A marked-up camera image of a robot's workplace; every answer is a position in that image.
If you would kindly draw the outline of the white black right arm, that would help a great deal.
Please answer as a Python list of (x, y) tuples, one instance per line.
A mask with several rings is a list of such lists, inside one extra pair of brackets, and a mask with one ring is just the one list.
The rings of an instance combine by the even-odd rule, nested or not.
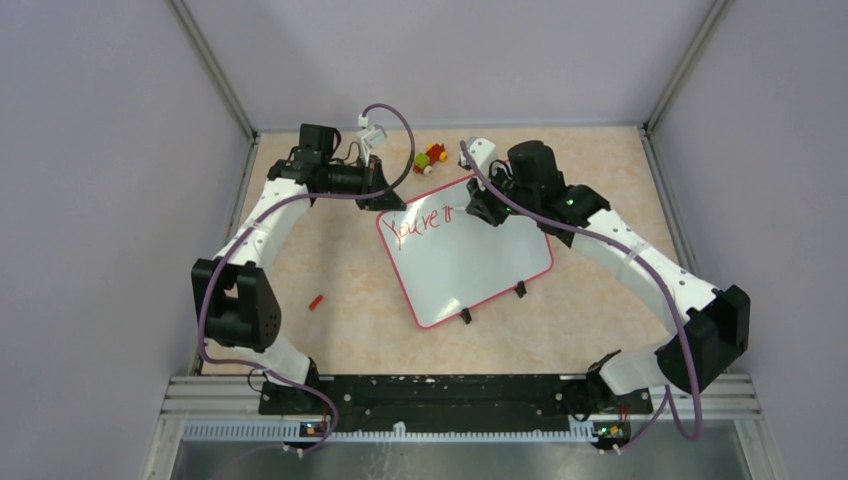
[(675, 386), (699, 395), (746, 351), (749, 295), (691, 274), (637, 234), (595, 189), (567, 184), (543, 141), (519, 143), (500, 159), (492, 142), (472, 137), (461, 142), (458, 163), (472, 173), (469, 215), (492, 227), (511, 216), (534, 221), (606, 268), (664, 324), (667, 339), (609, 353), (589, 368), (586, 397), (594, 409), (612, 412), (643, 388)]

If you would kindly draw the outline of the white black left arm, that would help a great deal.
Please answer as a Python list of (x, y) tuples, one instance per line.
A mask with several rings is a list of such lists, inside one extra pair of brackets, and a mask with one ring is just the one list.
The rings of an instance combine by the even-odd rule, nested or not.
[(340, 132), (304, 124), (287, 157), (269, 169), (260, 198), (234, 237), (211, 259), (191, 270), (198, 330), (241, 354), (241, 363), (263, 370), (284, 385), (283, 401), (297, 413), (319, 404), (320, 386), (309, 379), (311, 359), (282, 334), (282, 310), (268, 278), (286, 237), (319, 198), (352, 199), (365, 211), (403, 211), (373, 149), (387, 134), (378, 124), (362, 125), (359, 154), (352, 163), (335, 158)]

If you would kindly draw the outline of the red marker cap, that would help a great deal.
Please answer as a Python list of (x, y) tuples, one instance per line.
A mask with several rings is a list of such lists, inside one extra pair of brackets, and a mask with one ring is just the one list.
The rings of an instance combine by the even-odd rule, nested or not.
[(317, 306), (318, 306), (318, 305), (322, 302), (323, 298), (324, 298), (324, 296), (323, 296), (323, 295), (317, 295), (317, 296), (316, 296), (316, 297), (312, 300), (312, 302), (309, 304), (309, 310), (310, 310), (310, 311), (314, 311), (314, 310), (317, 308)]

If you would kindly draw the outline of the pink framed whiteboard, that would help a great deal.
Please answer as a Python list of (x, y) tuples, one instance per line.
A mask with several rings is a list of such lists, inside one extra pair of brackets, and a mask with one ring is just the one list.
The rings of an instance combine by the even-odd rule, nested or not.
[(377, 216), (376, 228), (415, 323), (432, 328), (548, 273), (548, 237), (533, 220), (513, 216), (492, 227), (466, 207), (467, 177), (419, 195), (405, 211)]

